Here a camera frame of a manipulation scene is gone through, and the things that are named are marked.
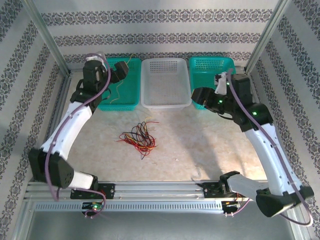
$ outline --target mesh basket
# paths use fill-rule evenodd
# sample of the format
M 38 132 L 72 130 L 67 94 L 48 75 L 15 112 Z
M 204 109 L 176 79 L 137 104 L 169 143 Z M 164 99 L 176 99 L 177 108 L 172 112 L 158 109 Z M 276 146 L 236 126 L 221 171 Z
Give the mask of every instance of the mesh basket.
M 223 56 L 193 56 L 189 60 L 191 91 L 196 88 L 207 87 L 216 89 L 215 75 L 233 69 L 236 73 L 234 61 Z M 196 109 L 205 109 L 193 102 Z
M 141 104 L 150 111 L 182 110 L 191 104 L 187 62 L 152 58 L 142 62 Z
M 115 64 L 121 61 L 127 62 L 129 61 L 129 57 L 114 57 L 108 58 L 107 60 L 110 68 L 116 70 Z M 133 111 L 138 105 L 140 96 L 141 60 L 139 58 L 131 58 L 127 65 L 129 67 L 129 72 L 126 78 L 109 86 L 111 91 L 110 98 L 106 99 L 110 95 L 109 91 L 105 91 L 102 94 L 102 99 L 105 100 L 99 104 L 98 108 L 100 110 Z

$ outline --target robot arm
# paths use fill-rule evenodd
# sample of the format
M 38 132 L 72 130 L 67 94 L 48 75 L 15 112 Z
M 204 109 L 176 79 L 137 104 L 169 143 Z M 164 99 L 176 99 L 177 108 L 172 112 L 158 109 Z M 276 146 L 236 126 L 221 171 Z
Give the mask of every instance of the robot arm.
M 116 70 L 110 69 L 110 83 L 117 83 L 124 79 L 128 74 L 128 66 L 124 61 L 115 65 Z M 45 159 L 49 152 L 50 146 L 53 144 L 49 157 L 49 175 L 53 186 L 59 188 L 80 188 L 96 191 L 98 189 L 98 178 L 94 175 L 75 171 L 68 163 L 68 155 L 76 137 L 81 128 L 90 119 L 98 105 L 102 101 L 100 95 L 87 105 L 81 107 L 83 103 L 96 96 L 106 85 L 107 72 L 103 63 L 96 57 L 87 58 L 87 62 L 83 67 L 83 79 L 81 79 L 76 87 L 76 91 L 72 94 L 67 112 L 62 118 L 60 124 L 49 137 L 49 139 L 41 146 L 40 149 L 31 149 L 29 152 L 29 162 L 36 181 L 47 182 L 45 176 Z M 58 129 L 65 119 L 70 119 L 63 127 L 63 131 L 58 135 L 55 142 Z
M 250 92 L 250 80 L 244 74 L 232 75 L 232 85 L 245 109 L 262 126 L 263 130 L 272 138 L 273 144 L 277 146 L 284 160 L 286 169 L 293 179 L 303 199 L 310 198 L 314 192 L 310 186 L 303 186 L 294 174 L 287 157 L 282 150 L 276 135 L 273 119 L 268 108 L 261 103 L 253 103 Z M 291 181 L 283 168 L 275 145 L 265 136 L 265 134 L 244 114 L 230 87 L 226 85 L 226 94 L 218 94 L 212 88 L 200 87 L 193 91 L 192 99 L 200 105 L 214 113 L 223 115 L 227 113 L 232 116 L 232 120 L 240 126 L 242 132 L 252 143 L 265 171 L 268 183 L 261 183 L 244 177 L 237 171 L 229 172 L 220 177 L 221 184 L 224 185 L 221 191 L 225 194 L 230 192 L 240 193 L 256 201 L 259 209 L 267 217 L 273 217 L 301 203 Z

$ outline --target teal plastic basket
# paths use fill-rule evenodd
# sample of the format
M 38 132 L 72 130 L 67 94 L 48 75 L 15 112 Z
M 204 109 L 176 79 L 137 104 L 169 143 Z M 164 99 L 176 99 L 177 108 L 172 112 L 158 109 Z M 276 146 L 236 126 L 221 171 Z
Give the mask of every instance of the teal plastic basket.
M 196 88 L 207 87 L 216 89 L 215 75 L 233 69 L 236 73 L 234 61 L 223 56 L 193 56 L 189 60 L 191 92 Z M 192 101 L 196 109 L 205 109 Z
M 115 64 L 121 61 L 129 61 L 129 57 L 108 58 L 110 68 L 115 68 Z M 102 111 L 133 111 L 139 103 L 140 98 L 140 78 L 141 78 L 141 60 L 131 58 L 128 63 L 129 72 L 126 78 L 120 82 L 110 84 L 110 98 L 103 100 L 98 108 Z M 102 99 L 107 98 L 110 92 L 107 90 L 102 94 Z

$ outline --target table surface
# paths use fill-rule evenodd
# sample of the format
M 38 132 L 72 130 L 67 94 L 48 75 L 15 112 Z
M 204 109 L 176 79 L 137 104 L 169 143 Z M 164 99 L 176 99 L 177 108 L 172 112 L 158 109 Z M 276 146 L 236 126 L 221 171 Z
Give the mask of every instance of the table surface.
M 73 74 L 64 112 L 82 77 L 82 72 Z M 159 123 L 148 125 L 156 148 L 141 160 L 132 145 L 117 140 L 146 117 Z M 77 136 L 68 162 L 100 181 L 218 180 L 221 174 L 234 170 L 251 179 L 266 179 L 253 146 L 239 126 L 193 105 L 159 112 L 140 104 L 134 111 L 97 109 Z

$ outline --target white plastic basket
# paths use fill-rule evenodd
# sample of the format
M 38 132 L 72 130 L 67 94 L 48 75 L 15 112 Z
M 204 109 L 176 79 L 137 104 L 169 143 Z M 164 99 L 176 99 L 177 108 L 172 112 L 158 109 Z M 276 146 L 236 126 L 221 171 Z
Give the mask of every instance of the white plastic basket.
M 150 111 L 182 110 L 191 104 L 187 62 L 183 58 L 142 61 L 141 104 Z

